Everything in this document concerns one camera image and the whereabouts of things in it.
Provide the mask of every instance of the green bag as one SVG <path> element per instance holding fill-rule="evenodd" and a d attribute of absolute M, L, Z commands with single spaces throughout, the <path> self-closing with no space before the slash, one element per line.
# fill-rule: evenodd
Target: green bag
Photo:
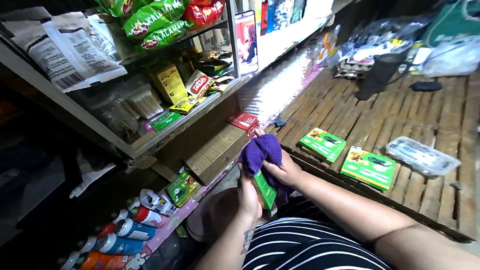
<path fill-rule="evenodd" d="M 175 41 L 192 26 L 193 23 L 184 20 L 174 22 L 171 25 L 163 29 L 158 29 L 146 36 L 140 46 L 137 46 L 137 50 L 152 50 L 164 47 Z"/>
<path fill-rule="evenodd" d="M 140 8 L 123 26 L 130 39 L 143 39 L 178 21 L 185 11 L 182 0 L 156 0 Z"/>
<path fill-rule="evenodd" d="M 423 35 L 425 46 L 437 47 L 443 42 L 480 35 L 479 18 L 473 17 L 479 12 L 479 1 L 469 3 L 467 0 L 458 0 L 446 4 Z"/>
<path fill-rule="evenodd" d="M 113 17 L 122 17 L 130 12 L 134 2 L 140 0 L 95 0 L 102 9 Z"/>

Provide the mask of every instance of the black object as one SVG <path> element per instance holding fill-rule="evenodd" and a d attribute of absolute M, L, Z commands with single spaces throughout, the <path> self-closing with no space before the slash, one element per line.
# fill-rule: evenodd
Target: black object
<path fill-rule="evenodd" d="M 443 85 L 441 82 L 416 82 L 410 88 L 417 92 L 433 92 L 442 89 Z"/>
<path fill-rule="evenodd" d="M 356 98 L 359 100 L 368 100 L 373 94 L 384 91 L 387 85 L 405 76 L 411 66 L 410 62 L 405 63 L 406 58 L 406 54 L 398 53 L 387 53 L 376 57 L 375 64 L 373 64 L 372 69 L 370 69 L 363 80 L 360 91 L 355 95 Z M 388 82 L 398 70 L 398 67 L 403 63 L 407 65 L 405 71 L 395 80 Z"/>

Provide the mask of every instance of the purple cloth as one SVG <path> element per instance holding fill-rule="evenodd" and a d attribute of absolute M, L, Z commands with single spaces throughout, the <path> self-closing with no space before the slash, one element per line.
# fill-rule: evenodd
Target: purple cloth
<path fill-rule="evenodd" d="M 287 193 L 290 188 L 280 183 L 267 170 L 262 168 L 262 161 L 266 160 L 277 166 L 282 163 L 282 147 L 275 135 L 265 134 L 251 140 L 240 154 L 240 162 L 248 176 L 254 176 L 258 170 L 262 169 L 267 182 L 277 188 L 277 194 L 283 196 L 287 201 Z"/>

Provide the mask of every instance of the clear plastic tray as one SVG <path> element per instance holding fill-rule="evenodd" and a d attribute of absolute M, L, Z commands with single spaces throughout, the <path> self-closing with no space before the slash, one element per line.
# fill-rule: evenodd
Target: clear plastic tray
<path fill-rule="evenodd" d="M 388 143 L 386 152 L 428 176 L 446 175 L 461 164 L 459 160 L 408 137 L 398 137 Z"/>

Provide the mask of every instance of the person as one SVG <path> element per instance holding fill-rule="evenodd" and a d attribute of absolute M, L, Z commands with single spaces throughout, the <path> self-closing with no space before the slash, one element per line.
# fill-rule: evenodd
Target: person
<path fill-rule="evenodd" d="M 281 218 L 257 224 L 262 208 L 252 179 L 242 173 L 237 213 L 197 270 L 480 269 L 480 258 L 457 243 L 388 206 L 304 172 L 285 151 L 280 167 L 266 161 L 263 166 L 308 199 L 290 206 L 296 208 L 293 212 L 306 211 L 311 202 L 335 223 Z"/>
<path fill-rule="evenodd" d="M 257 55 L 257 34 L 255 24 L 247 24 L 243 29 L 244 44 L 238 42 L 241 62 L 250 64 Z"/>

